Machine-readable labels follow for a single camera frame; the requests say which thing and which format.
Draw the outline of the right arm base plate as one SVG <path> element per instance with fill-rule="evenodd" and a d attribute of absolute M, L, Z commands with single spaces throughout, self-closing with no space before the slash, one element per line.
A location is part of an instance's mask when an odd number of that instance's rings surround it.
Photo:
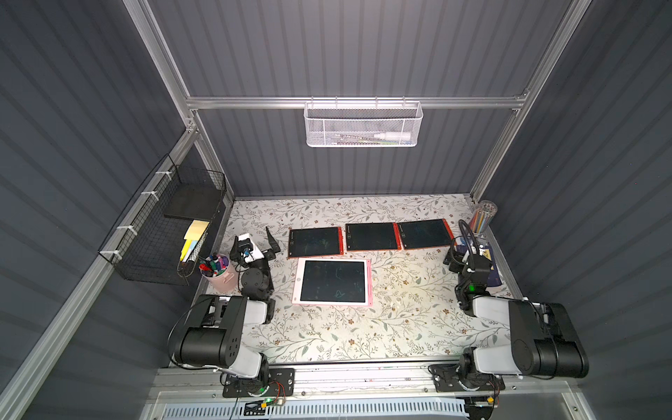
<path fill-rule="evenodd" d="M 501 377 L 483 374 L 458 363 L 432 364 L 427 367 L 437 392 L 493 391 L 498 395 L 506 385 Z"/>

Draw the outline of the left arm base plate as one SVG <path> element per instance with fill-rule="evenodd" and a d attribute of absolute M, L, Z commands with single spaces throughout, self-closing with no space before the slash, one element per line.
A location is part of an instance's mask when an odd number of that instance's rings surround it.
<path fill-rule="evenodd" d="M 220 375 L 224 398 L 291 397 L 296 382 L 295 369 L 268 369 L 263 367 L 254 378 Z"/>

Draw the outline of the red tablet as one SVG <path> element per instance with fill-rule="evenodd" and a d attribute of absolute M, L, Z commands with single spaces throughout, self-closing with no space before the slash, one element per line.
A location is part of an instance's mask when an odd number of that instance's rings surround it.
<path fill-rule="evenodd" d="M 346 224 L 346 247 L 350 252 L 401 250 L 394 222 Z"/>
<path fill-rule="evenodd" d="M 453 242 L 453 232 L 445 219 L 401 222 L 397 227 L 405 250 L 440 248 Z"/>
<path fill-rule="evenodd" d="M 291 229 L 288 257 L 330 257 L 342 255 L 343 239 L 339 227 Z"/>

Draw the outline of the pink white writing tablet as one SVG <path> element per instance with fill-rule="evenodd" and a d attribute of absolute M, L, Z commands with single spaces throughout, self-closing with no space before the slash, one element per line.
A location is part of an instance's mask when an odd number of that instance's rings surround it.
<path fill-rule="evenodd" d="M 322 257 L 299 259 L 292 304 L 367 307 L 366 260 Z"/>

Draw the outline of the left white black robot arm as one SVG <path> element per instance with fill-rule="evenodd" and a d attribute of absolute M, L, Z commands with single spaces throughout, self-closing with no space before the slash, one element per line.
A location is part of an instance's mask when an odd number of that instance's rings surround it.
<path fill-rule="evenodd" d="M 243 345 L 243 329 L 268 325 L 276 306 L 270 261 L 281 248 L 271 231 L 265 232 L 267 250 L 261 250 L 250 234 L 234 238 L 229 260 L 243 269 L 239 273 L 241 293 L 199 296 L 169 333 L 171 363 L 186 370 L 218 369 L 244 383 L 268 385 L 267 357 Z"/>

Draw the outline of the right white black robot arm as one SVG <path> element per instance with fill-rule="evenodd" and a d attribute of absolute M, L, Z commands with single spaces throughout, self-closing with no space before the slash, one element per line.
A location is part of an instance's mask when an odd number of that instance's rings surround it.
<path fill-rule="evenodd" d="M 495 387 L 503 376 L 588 375 L 587 353 L 564 306 L 492 296 L 488 278 L 493 262 L 481 255 L 477 245 L 468 245 L 463 252 L 451 246 L 446 263 L 458 275 L 454 293 L 460 310 L 472 318 L 498 322 L 510 333 L 507 345 L 472 346 L 462 353 L 456 373 L 463 388 Z"/>

